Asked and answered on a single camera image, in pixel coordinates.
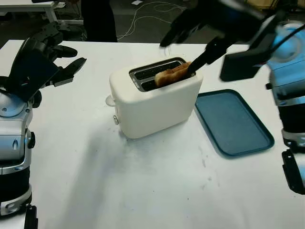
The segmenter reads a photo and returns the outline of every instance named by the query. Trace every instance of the bread slice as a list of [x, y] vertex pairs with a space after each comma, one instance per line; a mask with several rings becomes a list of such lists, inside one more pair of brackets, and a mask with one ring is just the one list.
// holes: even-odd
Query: bread slice
[[182, 80], [186, 76], [187, 68], [190, 66], [190, 64], [191, 62], [187, 62], [173, 69], [167, 69], [156, 74], [154, 81], [157, 87], [164, 87], [166, 85]]

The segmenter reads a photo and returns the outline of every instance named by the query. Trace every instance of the toaster knob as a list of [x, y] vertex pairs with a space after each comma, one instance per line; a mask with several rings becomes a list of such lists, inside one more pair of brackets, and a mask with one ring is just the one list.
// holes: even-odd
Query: toaster knob
[[114, 120], [114, 123], [115, 123], [116, 125], [119, 124], [119, 120], [118, 120], [118, 118], [117, 118], [115, 115], [113, 116], [113, 120]]
[[106, 104], [107, 104], [108, 106], [115, 106], [115, 101], [114, 101], [112, 95], [109, 95], [109, 96], [106, 98], [105, 102], [106, 102]]

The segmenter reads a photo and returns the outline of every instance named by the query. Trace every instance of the toaster slot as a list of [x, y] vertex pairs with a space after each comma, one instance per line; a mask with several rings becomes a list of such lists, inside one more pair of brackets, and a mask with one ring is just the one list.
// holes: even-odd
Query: toaster slot
[[146, 81], [142, 83], [141, 86], [147, 92], [157, 88], [157, 85], [154, 80]]
[[139, 91], [148, 92], [157, 88], [154, 82], [156, 74], [167, 69], [173, 69], [184, 63], [185, 60], [180, 57], [171, 58], [130, 70], [129, 76]]
[[144, 79], [153, 77], [156, 74], [158, 74], [160, 72], [163, 72], [167, 69], [172, 69], [172, 68], [178, 67], [179, 65], [181, 65], [181, 63], [178, 62], [178, 61], [174, 61], [174, 62], [171, 62], [171, 63], [166, 63], [166, 64], [163, 64], [161, 66], [157, 66], [157, 67], [153, 67], [153, 68], [150, 68], [150, 69], [146, 69], [144, 71], [136, 72], [134, 74], [134, 77], [137, 80], [144, 80]]

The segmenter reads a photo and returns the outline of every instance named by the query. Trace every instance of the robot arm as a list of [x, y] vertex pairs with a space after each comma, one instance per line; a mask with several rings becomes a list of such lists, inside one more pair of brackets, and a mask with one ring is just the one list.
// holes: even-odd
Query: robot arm
[[289, 149], [282, 153], [283, 169], [289, 187], [305, 194], [305, 25], [279, 25], [283, 12], [265, 18], [250, 5], [237, 0], [198, 1], [194, 9], [185, 10], [172, 24], [160, 46], [184, 42], [205, 25], [224, 33], [206, 46], [205, 52], [189, 66], [194, 73], [211, 64], [232, 44], [250, 44], [245, 52], [224, 57], [220, 78], [234, 81], [253, 78], [263, 64], [271, 69], [270, 83], [283, 122], [283, 139]]
[[25, 228], [36, 229], [36, 207], [31, 206], [30, 164], [35, 134], [29, 130], [33, 108], [41, 103], [40, 88], [59, 86], [73, 80], [86, 59], [66, 68], [53, 61], [74, 57], [77, 51], [60, 46], [62, 30], [56, 22], [22, 44], [9, 77], [0, 77], [0, 217], [26, 211]]

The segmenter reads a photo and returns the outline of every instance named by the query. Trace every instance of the white cable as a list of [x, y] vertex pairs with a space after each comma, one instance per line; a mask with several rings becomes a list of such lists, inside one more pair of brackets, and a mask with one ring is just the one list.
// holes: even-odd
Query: white cable
[[166, 23], [171, 23], [171, 22], [169, 22], [169, 21], [165, 21], [165, 20], [163, 20], [163, 19], [161, 19], [161, 18], [157, 18], [157, 17], [154, 17], [154, 16], [143, 16], [143, 17], [139, 17], [139, 18], [135, 19], [135, 18], [136, 18], [136, 15], [137, 15], [137, 12], [138, 12], [141, 8], [143, 8], [143, 7], [146, 6], [146, 5], [155, 4], [155, 3], [161, 3], [161, 4], [163, 4], [163, 5], [165, 5], [165, 4], [166, 4], [166, 5], [172, 5], [172, 6], [175, 6], [175, 8], [179, 8], [179, 9], [181, 9], [181, 10], [186, 9], [185, 7], [182, 7], [182, 6], [173, 4], [173, 3], [169, 3], [169, 2], [163, 2], [163, 1], [154, 1], [154, 2], [146, 3], [146, 4], [142, 5], [142, 6], [140, 6], [140, 7], [135, 11], [134, 16], [133, 16], [133, 20], [132, 20], [132, 23], [131, 23], [131, 26], [130, 26], [129, 30], [128, 30], [124, 35], [119, 35], [119, 36], [117, 36], [117, 37], [120, 37], [120, 38], [118, 39], [118, 41], [121, 40], [122, 38], [126, 37], [126, 36], [131, 35], [131, 34], [135, 31], [135, 21], [138, 20], [138, 19], [145, 18], [145, 17], [149, 17], [149, 18], [156, 18], [156, 19], [159, 19], [159, 20], [164, 21], [164, 22], [166, 22]]
[[125, 35], [122, 35], [122, 36], [118, 36], [118, 37], [121, 37], [121, 38], [118, 39], [118, 41], [119, 41], [120, 39], [122, 39], [123, 37], [125, 37], [125, 36], [132, 35], [132, 34], [134, 33], [134, 31], [135, 31], [135, 23], [136, 23], [139, 19], [142, 19], [142, 18], [155, 18], [155, 19], [161, 20], [161, 21], [163, 21], [163, 22], [166, 22], [166, 23], [168, 23], [168, 24], [171, 24], [170, 21], [166, 21], [166, 20], [163, 20], [163, 19], [161, 19], [161, 18], [154, 17], [154, 16], [142, 16], [142, 17], [137, 18], [137, 19], [134, 21], [134, 23], [133, 23], [133, 24], [134, 24], [134, 27], [133, 27], [133, 30], [132, 30], [130, 33], [125, 34]]
[[183, 9], [186, 9], [185, 7], [173, 7], [173, 8], [170, 8], [169, 10], [158, 10], [157, 7], [159, 6], [168, 6], [167, 4], [162, 4], [162, 5], [157, 5], [157, 6], [154, 6], [154, 10], [157, 11], [157, 12], [162, 12], [162, 13], [167, 13], [169, 11], [172, 11], [174, 9], [180, 9], [181, 11], [183, 11]]

